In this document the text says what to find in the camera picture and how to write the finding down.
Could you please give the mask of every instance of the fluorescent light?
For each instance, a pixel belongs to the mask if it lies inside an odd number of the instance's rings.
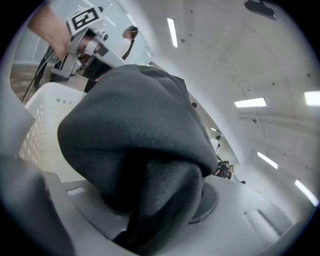
[[[167,21],[170,29],[173,46],[178,48],[175,20],[173,18],[167,18]]]
[[[83,2],[85,2],[88,6],[93,7],[94,4],[92,2],[89,2],[88,0],[82,0]]]
[[[318,91],[306,91],[304,93],[305,102],[308,106],[320,107],[320,90]]]
[[[278,164],[272,161],[270,158],[266,157],[264,154],[261,154],[260,152],[257,153],[260,158],[262,158],[264,161],[266,161],[269,165],[271,165],[273,168],[278,169]]]
[[[116,24],[113,23],[113,21],[111,19],[109,19],[106,15],[104,15],[105,19],[111,23],[111,25],[113,25],[114,27],[116,27]]]
[[[126,16],[127,16],[128,19],[131,21],[131,23],[136,27],[137,25],[136,25],[136,23],[135,23],[135,21],[134,21],[134,18],[132,18],[132,16],[131,16],[129,13],[127,13]]]
[[[265,107],[266,101],[265,98],[252,98],[241,101],[236,101],[234,103],[237,108],[248,108],[248,107]]]
[[[316,198],[316,196],[312,194],[312,192],[304,184],[302,184],[300,180],[297,179],[294,184],[297,186],[298,189],[302,191],[302,193],[305,194],[305,196],[311,201],[311,203],[314,206],[317,206],[319,204],[319,201]]]

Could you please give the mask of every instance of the ceiling light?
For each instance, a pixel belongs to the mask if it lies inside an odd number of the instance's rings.
[[[273,168],[278,169],[278,164],[272,161],[270,158],[266,157],[264,154],[261,154],[260,152],[257,153],[260,158],[262,158],[264,161],[266,161],[269,165],[271,165]]]
[[[175,20],[173,18],[167,18],[170,34],[172,38],[172,43],[174,47],[178,47],[178,41],[177,41],[177,33],[176,33],[176,26],[175,26]]]
[[[248,107],[265,107],[266,100],[265,98],[252,98],[246,100],[236,101],[234,103],[237,108],[248,108]]]
[[[305,101],[308,106],[320,107],[320,90],[318,91],[306,91],[304,93]]]
[[[294,184],[297,186],[298,189],[302,191],[302,193],[305,194],[305,196],[311,201],[311,203],[314,206],[317,206],[319,204],[319,201],[316,198],[316,196],[312,194],[312,192],[304,184],[302,184],[298,179],[295,181]]]

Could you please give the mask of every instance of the dark gray cloth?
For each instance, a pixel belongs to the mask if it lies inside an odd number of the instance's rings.
[[[114,211],[131,215],[128,232],[116,242],[141,255],[187,225],[203,177],[217,167],[184,80],[153,67],[108,72],[57,135],[68,163]]]
[[[0,211],[6,224],[1,229],[5,241],[27,241],[24,250],[38,247],[40,250],[32,253],[36,255],[76,255],[36,164],[0,155]],[[19,252],[9,244],[8,249]]]

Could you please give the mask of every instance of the white ceiling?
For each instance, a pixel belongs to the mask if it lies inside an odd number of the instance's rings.
[[[283,10],[272,6],[277,19],[271,20],[248,11],[244,1],[119,0],[153,51],[152,60],[185,80],[240,165],[261,151],[279,164],[274,171],[284,182],[299,179],[320,198],[320,108],[304,100],[305,91],[319,90],[318,63]],[[178,48],[167,18],[175,19]],[[257,97],[267,107],[234,105]]]

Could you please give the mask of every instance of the plastic basket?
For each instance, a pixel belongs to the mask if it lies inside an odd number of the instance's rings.
[[[77,89],[48,82],[25,105],[35,122],[24,139],[19,156],[34,162],[43,171],[58,174],[61,182],[84,179],[63,157],[57,137],[60,122],[84,95]]]

